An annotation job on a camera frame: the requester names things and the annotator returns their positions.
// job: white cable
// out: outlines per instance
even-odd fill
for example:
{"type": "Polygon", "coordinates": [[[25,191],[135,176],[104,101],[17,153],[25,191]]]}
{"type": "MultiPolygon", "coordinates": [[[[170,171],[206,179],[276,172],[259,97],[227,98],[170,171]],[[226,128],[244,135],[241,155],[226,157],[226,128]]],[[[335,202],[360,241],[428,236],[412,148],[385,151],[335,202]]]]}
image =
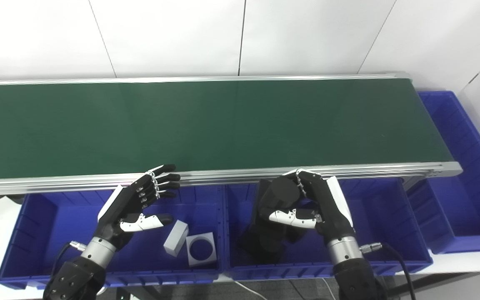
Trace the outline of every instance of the white cable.
{"type": "Polygon", "coordinates": [[[240,285],[242,288],[245,288],[245,289],[248,290],[249,292],[252,292],[253,294],[259,296],[260,298],[262,298],[262,299],[264,299],[264,300],[267,300],[266,297],[264,297],[263,295],[261,295],[261,294],[255,292],[255,291],[253,291],[252,289],[246,287],[245,285],[241,284],[240,282],[235,281],[235,283],[236,283],[237,285],[240,285]]]}
{"type": "Polygon", "coordinates": [[[325,285],[327,285],[327,288],[329,289],[329,292],[331,293],[331,296],[333,297],[333,300],[337,300],[335,298],[335,295],[333,294],[333,291],[331,290],[331,287],[329,286],[329,284],[327,283],[327,281],[325,281],[325,278],[322,278],[323,282],[325,283],[325,285]]]}

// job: cable connector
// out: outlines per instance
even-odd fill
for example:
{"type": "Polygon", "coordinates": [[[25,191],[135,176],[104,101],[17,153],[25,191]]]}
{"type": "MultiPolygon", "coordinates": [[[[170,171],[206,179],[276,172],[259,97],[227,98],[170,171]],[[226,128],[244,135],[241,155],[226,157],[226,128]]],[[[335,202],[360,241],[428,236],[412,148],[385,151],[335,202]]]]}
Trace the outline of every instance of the cable connector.
{"type": "Polygon", "coordinates": [[[377,250],[381,250],[382,247],[383,247],[383,244],[381,243],[371,243],[368,245],[362,245],[359,247],[359,249],[360,249],[360,252],[362,252],[362,254],[366,254],[366,253],[374,252],[377,250]]]}
{"type": "Polygon", "coordinates": [[[73,248],[83,252],[85,249],[86,249],[86,245],[83,244],[83,243],[79,243],[79,242],[76,242],[76,241],[71,241],[70,242],[70,246],[72,246],[73,248]]]}

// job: aluminum rail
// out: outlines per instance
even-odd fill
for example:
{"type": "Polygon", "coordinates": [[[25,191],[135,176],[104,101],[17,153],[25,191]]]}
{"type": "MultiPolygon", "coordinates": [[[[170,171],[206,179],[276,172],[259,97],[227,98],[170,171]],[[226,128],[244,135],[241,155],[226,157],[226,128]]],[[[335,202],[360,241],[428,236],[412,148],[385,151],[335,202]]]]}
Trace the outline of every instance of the aluminum rail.
{"type": "MultiPolygon", "coordinates": [[[[376,165],[326,165],[273,167],[266,169],[210,170],[179,172],[181,186],[255,183],[271,179],[293,169],[308,169],[324,177],[448,177],[462,172],[458,162],[396,163],[376,165]]],[[[76,175],[60,177],[0,179],[0,195],[69,192],[78,190],[112,190],[118,185],[127,186],[142,173],[111,175],[76,175]]]]}

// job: black object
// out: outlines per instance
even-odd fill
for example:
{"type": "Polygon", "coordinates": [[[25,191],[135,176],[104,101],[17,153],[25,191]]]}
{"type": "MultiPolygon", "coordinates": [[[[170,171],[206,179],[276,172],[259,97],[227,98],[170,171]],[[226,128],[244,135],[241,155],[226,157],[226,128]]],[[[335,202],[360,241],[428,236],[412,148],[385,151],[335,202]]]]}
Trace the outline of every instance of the black object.
{"type": "Polygon", "coordinates": [[[373,270],[366,259],[344,260],[333,267],[333,273],[340,287],[341,299],[369,300],[372,295],[377,295],[374,299],[383,299],[379,297],[379,283],[376,283],[373,270]]]}
{"type": "Polygon", "coordinates": [[[66,250],[70,248],[70,243],[65,243],[63,247],[60,249],[59,253],[57,253],[57,256],[55,257],[55,261],[53,262],[53,267],[51,268],[51,278],[55,276],[55,273],[57,272],[57,265],[59,264],[60,258],[64,255],[66,250]]]}
{"type": "Polygon", "coordinates": [[[105,269],[78,256],[65,262],[44,290],[44,299],[94,300],[105,284],[105,269]]]}
{"type": "Polygon", "coordinates": [[[285,237],[285,225],[259,216],[260,200],[271,183],[269,180],[259,181],[251,223],[238,240],[238,246],[253,256],[259,264],[277,263],[285,249],[282,243],[285,237]]]}
{"type": "Polygon", "coordinates": [[[410,278],[410,273],[408,273],[408,269],[406,267],[406,264],[403,260],[403,258],[401,257],[401,255],[396,251],[396,249],[392,248],[392,246],[390,246],[389,244],[387,243],[382,243],[381,244],[383,249],[386,249],[388,250],[388,252],[390,252],[397,260],[398,262],[400,262],[401,264],[401,268],[403,269],[403,273],[405,273],[405,277],[407,279],[407,285],[408,285],[408,293],[410,294],[410,298],[412,300],[416,300],[416,295],[414,293],[414,286],[412,284],[412,280],[410,278]]]}

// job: white fingertip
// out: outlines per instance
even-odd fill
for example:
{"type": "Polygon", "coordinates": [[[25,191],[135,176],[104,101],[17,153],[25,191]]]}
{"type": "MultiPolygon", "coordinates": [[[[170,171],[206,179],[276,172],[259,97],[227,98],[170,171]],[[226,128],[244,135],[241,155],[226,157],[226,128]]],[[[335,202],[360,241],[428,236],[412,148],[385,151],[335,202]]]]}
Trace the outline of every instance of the white fingertip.
{"type": "Polygon", "coordinates": [[[145,217],[143,213],[140,214],[138,220],[134,223],[121,222],[120,228],[124,232],[137,232],[164,226],[157,216],[152,215],[145,217]]]}

